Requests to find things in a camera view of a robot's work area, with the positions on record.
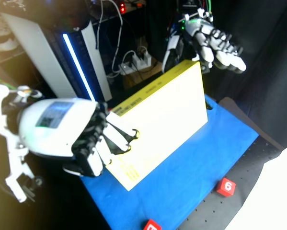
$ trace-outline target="green wire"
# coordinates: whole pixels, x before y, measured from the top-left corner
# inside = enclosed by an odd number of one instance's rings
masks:
[[[0,79],[0,83],[6,85],[9,89],[12,89],[12,90],[16,90],[17,89],[16,87],[14,87],[14,86],[2,81],[1,79]]]
[[[208,11],[211,12],[211,0],[208,0]]]

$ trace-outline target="blue mat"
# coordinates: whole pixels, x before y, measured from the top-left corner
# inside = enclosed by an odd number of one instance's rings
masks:
[[[176,229],[258,137],[207,97],[208,123],[127,191],[107,170],[82,181],[113,230],[141,230],[153,219]]]

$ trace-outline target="red cube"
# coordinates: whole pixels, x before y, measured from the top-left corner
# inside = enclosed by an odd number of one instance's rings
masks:
[[[144,230],[161,230],[161,226],[152,219],[149,219],[148,223],[144,227]]]
[[[236,184],[227,178],[223,178],[217,185],[217,192],[228,197],[234,195]]]

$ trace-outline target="power plug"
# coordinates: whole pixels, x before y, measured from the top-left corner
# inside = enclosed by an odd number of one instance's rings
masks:
[[[142,59],[139,58],[137,54],[134,54],[132,56],[131,63],[125,62],[120,65],[121,75],[131,74],[137,72],[137,70],[148,68],[151,66],[151,63],[152,63],[152,57],[147,51],[143,54]]]

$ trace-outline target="gray metal panel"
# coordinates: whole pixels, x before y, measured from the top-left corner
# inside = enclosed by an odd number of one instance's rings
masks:
[[[87,47],[94,71],[95,71],[95,75],[99,82],[104,99],[105,101],[109,101],[110,99],[112,99],[112,95],[109,89],[109,84],[108,84],[107,76],[105,74],[105,70],[103,67],[100,52],[98,49],[95,48],[96,40],[95,40],[95,34],[94,34],[94,30],[93,30],[91,22],[85,29],[81,31],[81,34],[86,44],[86,47]]]
[[[2,16],[56,96],[76,97],[40,26],[9,14]]]
[[[226,175],[236,183],[235,194],[223,197],[213,190],[180,225],[179,230],[224,230],[256,184],[264,163],[279,154],[278,149],[258,137]]]

